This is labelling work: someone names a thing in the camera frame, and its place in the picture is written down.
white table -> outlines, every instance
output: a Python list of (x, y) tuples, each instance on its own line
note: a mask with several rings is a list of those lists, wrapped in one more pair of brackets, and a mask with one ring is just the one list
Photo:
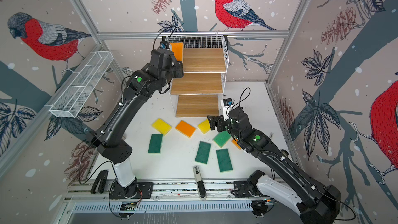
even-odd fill
[[(232, 100), (238, 102), (246, 87), (251, 88), (251, 94), (241, 103), (241, 106), (249, 116), (252, 127), (268, 136), (273, 132), (272, 141), (279, 149), (287, 151), (286, 142), (263, 82), (227, 82), (224, 98), (232, 98)], [(157, 118), (166, 121), (173, 128), (163, 137), (160, 154), (148, 154), (151, 134), (159, 133), (151, 126)], [(239, 150), (231, 141), (228, 141), (222, 148), (228, 148), (233, 170), (220, 173), (216, 156), (216, 150), (220, 147), (212, 140), (218, 132), (215, 130), (202, 134), (197, 128), (193, 136), (187, 138), (175, 129), (181, 120), (197, 128), (197, 125), (206, 118), (176, 118), (169, 95), (161, 95), (157, 92), (135, 115), (125, 132), (125, 141), (132, 147), (130, 161), (138, 180), (193, 179), (192, 167), (195, 165), (199, 165), (203, 179), (247, 178), (257, 169), (271, 175), (271, 169), (267, 165), (243, 152), (243, 150)], [(207, 165), (195, 162), (200, 141), (211, 143)], [(104, 161), (107, 161), (107, 159), (99, 155), (92, 171)], [(92, 179), (95, 179), (99, 171), (103, 169), (108, 169), (108, 179), (115, 178), (111, 164), (106, 163)]]

bird's head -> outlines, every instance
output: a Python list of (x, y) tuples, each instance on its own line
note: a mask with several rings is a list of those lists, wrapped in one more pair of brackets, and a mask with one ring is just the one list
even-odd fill
[(28, 15), (23, 12), (18, 12), (16, 14), (12, 15), (8, 19), (8, 23), (7, 23), (12, 37), (27, 38), (27, 34), (25, 31), (25, 23), (31, 19), (32, 19), (31, 15)]

gray floor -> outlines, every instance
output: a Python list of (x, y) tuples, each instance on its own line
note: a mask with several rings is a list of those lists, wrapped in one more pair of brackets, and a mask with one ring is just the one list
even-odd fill
[(68, 224), (302, 224), (300, 217), (285, 205), (276, 204), (264, 218), (251, 212), (182, 212), (162, 214), (135, 214), (130, 219), (119, 219), (108, 214), (73, 214)]

wooden shelf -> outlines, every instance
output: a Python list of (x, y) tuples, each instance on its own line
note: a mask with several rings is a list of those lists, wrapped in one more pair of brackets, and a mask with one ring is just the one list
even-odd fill
[(184, 72), (225, 72), (222, 48), (184, 48)]
[(218, 116), (217, 95), (180, 95), (176, 117)]
[(222, 93), (220, 73), (185, 73), (182, 78), (173, 79), (170, 91), (172, 95), (212, 93)]

bullfinch illustration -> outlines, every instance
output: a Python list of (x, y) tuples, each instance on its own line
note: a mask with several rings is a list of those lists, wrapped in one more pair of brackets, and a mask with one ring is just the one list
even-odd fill
[(398, 170), (398, 81), (375, 99), (371, 107), (370, 118), (371, 135), (362, 134), (358, 131), (355, 123), (348, 123), (353, 125), (357, 132), (354, 142), (358, 141), (359, 135), (366, 137), (375, 142), (390, 160), (391, 166), (385, 172), (380, 172), (373, 164), (368, 165), (380, 174), (381, 181), (378, 183), (385, 184), (385, 175)]
[(68, 68), (68, 59), (77, 50), (79, 43), (86, 37), (91, 37), (81, 31), (71, 30), (59, 24), (49, 24), (32, 18), (26, 13), (16, 13), (8, 19), (8, 28), (12, 37), (20, 37), (39, 56), (53, 61), (65, 61), (66, 69), (61, 72), (72, 71)]
[(257, 16), (250, 4), (243, 0), (215, 0), (216, 16), (226, 25), (226, 29), (260, 25), (269, 30), (276, 30), (265, 24), (264, 20)]

